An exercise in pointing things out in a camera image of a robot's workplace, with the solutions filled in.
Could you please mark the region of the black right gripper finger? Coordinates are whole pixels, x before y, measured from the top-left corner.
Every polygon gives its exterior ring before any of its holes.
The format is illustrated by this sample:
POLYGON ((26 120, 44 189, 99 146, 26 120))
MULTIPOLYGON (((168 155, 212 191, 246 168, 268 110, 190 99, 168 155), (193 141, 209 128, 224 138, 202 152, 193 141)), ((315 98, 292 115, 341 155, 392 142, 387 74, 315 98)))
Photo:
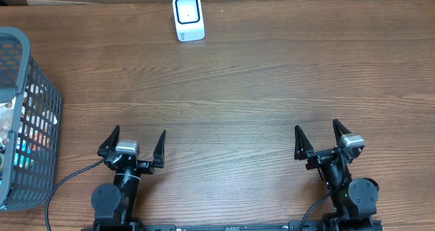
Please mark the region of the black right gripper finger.
POLYGON ((342 125, 342 123, 338 119, 334 119, 332 121, 334 136, 337 143, 344 143, 348 134, 351 134, 351 131, 342 125))
POLYGON ((294 150, 294 159, 295 160, 306 160, 309 157, 309 154, 314 152, 313 146, 307 139, 304 131, 299 125, 294 127, 295 131, 295 150, 294 150))

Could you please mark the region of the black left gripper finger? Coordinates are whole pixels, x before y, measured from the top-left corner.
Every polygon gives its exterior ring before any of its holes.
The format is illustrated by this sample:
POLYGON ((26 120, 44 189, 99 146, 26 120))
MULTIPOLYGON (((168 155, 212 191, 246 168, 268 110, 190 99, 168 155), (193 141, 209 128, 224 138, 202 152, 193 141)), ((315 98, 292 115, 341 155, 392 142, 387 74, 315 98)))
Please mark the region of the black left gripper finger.
POLYGON ((155 146, 154 152, 153 152, 153 167, 154 168, 163 168, 164 167, 164 143, 166 139, 167 132, 164 130, 155 146))
POLYGON ((100 157, 107 157, 112 151, 116 149, 120 137, 120 126, 117 125, 112 133, 100 145, 97 155, 100 157))

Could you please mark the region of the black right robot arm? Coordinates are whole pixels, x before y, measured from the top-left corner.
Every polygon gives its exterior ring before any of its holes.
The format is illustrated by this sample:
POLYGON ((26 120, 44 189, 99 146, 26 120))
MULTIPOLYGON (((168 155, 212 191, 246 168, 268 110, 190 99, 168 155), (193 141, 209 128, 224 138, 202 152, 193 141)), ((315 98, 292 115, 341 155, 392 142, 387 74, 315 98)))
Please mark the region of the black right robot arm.
POLYGON ((332 125, 336 145, 321 151, 314 150, 299 125, 294 127, 294 159, 306 160, 306 169, 317 170, 328 192, 309 208, 300 222, 294 222, 290 227, 298 230, 382 230, 381 221, 372 218, 377 213, 379 184, 367 177, 354 179, 348 168, 362 153, 365 140, 337 119, 332 125), (307 219, 313 209, 328 198, 334 211, 324 214, 321 220, 309 222, 307 219))

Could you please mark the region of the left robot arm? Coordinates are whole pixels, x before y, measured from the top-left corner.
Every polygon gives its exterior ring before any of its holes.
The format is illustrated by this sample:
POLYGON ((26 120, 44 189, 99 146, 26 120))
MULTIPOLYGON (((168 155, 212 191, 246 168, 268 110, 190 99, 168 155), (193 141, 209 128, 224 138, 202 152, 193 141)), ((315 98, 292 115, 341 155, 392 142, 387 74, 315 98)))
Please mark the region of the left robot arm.
POLYGON ((121 140, 120 127, 116 126, 100 145, 97 155, 115 172, 111 183, 98 186, 91 196, 94 209, 93 230, 145 230, 143 222, 133 217, 142 175, 153 175, 164 167, 164 142, 162 132, 151 161, 140 160, 139 143, 121 140))

